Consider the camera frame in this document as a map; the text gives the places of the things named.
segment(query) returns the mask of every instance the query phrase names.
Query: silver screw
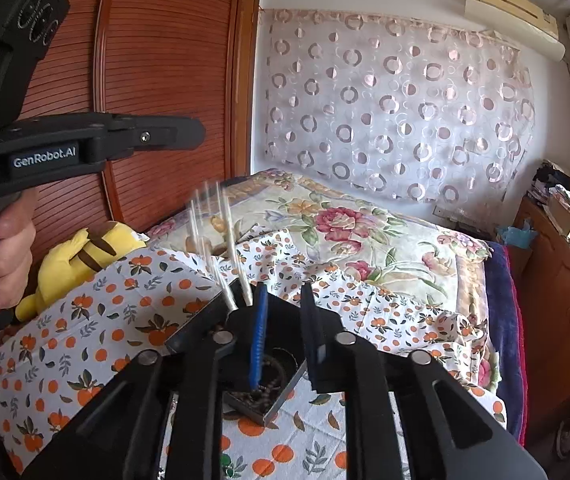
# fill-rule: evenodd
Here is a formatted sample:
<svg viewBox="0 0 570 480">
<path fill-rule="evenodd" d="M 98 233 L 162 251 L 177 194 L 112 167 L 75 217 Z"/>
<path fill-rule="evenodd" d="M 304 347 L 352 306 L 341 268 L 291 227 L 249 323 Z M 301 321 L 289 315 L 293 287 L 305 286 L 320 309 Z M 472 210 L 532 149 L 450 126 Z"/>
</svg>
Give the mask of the silver screw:
<svg viewBox="0 0 570 480">
<path fill-rule="evenodd" d="M 228 332 L 227 330 L 219 330 L 212 336 L 214 342 L 218 343 L 219 345 L 226 345 L 227 343 L 231 343 L 233 338 L 234 335 L 232 332 Z"/>
<path fill-rule="evenodd" d="M 158 360 L 158 352 L 154 350 L 143 350 L 138 357 L 139 363 L 143 366 L 153 365 Z"/>
<path fill-rule="evenodd" d="M 336 342 L 341 345 L 353 345 L 356 343 L 356 336 L 351 332 L 338 332 L 334 336 L 334 339 L 336 339 Z"/>
<path fill-rule="evenodd" d="M 428 365 L 431 363 L 431 355 L 425 350 L 416 350 L 412 352 L 412 361 L 417 365 Z"/>
</svg>

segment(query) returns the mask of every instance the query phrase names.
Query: pikachu plush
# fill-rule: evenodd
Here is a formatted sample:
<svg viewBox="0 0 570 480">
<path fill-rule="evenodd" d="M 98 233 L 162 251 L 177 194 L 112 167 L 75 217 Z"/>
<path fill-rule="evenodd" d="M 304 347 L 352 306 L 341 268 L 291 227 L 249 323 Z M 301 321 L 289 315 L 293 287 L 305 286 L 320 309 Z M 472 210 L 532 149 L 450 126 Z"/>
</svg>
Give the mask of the pikachu plush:
<svg viewBox="0 0 570 480">
<path fill-rule="evenodd" d="M 43 258 L 34 294 L 16 307 L 16 318 L 28 321 L 52 303 L 128 253 L 145 247 L 148 238 L 119 222 L 100 230 L 81 229 L 71 240 L 54 247 Z"/>
</svg>

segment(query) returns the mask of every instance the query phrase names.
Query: bed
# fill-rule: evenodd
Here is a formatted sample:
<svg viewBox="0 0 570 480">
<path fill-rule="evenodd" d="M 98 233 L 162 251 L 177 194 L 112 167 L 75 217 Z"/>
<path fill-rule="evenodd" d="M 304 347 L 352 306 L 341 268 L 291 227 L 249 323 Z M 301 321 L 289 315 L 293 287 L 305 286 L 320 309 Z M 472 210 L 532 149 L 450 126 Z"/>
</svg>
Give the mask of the bed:
<svg viewBox="0 0 570 480">
<path fill-rule="evenodd" d="M 269 170 L 229 186 L 237 250 L 252 281 L 293 304 L 317 303 L 380 351 L 424 348 L 522 442 L 526 381 L 506 252 L 458 232 Z M 186 245 L 180 212 L 130 253 L 0 344 L 0 435 L 18 472 L 134 355 L 163 344 L 217 293 Z M 206 235 L 222 245 L 220 218 Z M 223 258 L 219 265 L 233 279 Z M 267 427 L 223 410 L 228 478 L 344 478 L 340 394 L 305 377 Z"/>
</svg>

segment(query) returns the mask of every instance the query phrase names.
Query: finger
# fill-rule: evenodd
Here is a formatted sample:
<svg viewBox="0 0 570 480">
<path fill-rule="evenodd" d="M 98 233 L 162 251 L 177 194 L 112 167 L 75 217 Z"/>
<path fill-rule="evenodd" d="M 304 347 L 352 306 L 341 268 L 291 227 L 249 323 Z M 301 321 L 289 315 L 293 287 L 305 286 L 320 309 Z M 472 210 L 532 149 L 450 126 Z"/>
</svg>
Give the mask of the finger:
<svg viewBox="0 0 570 480">
<path fill-rule="evenodd" d="M 36 229 L 29 222 L 19 234 L 0 240 L 0 277 L 13 272 L 30 252 Z"/>
<path fill-rule="evenodd" d="M 0 240 L 19 234 L 32 221 L 38 193 L 35 187 L 26 189 L 16 202 L 3 209 L 0 214 Z"/>
<path fill-rule="evenodd" d="M 13 272 L 0 278 L 0 310 L 17 306 L 21 301 L 31 264 L 32 253 L 28 252 Z"/>
</svg>

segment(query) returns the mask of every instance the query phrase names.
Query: wooden dresser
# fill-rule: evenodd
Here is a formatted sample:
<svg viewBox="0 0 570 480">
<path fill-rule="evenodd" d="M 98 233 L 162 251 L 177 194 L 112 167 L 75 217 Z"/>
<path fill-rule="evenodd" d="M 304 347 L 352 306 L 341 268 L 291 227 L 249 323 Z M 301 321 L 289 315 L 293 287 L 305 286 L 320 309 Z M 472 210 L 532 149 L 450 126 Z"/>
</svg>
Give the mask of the wooden dresser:
<svg viewBox="0 0 570 480">
<path fill-rule="evenodd" d="M 524 198 L 514 220 L 538 236 L 516 281 L 529 386 L 528 441 L 553 430 L 570 410 L 570 245 L 542 209 Z"/>
</svg>

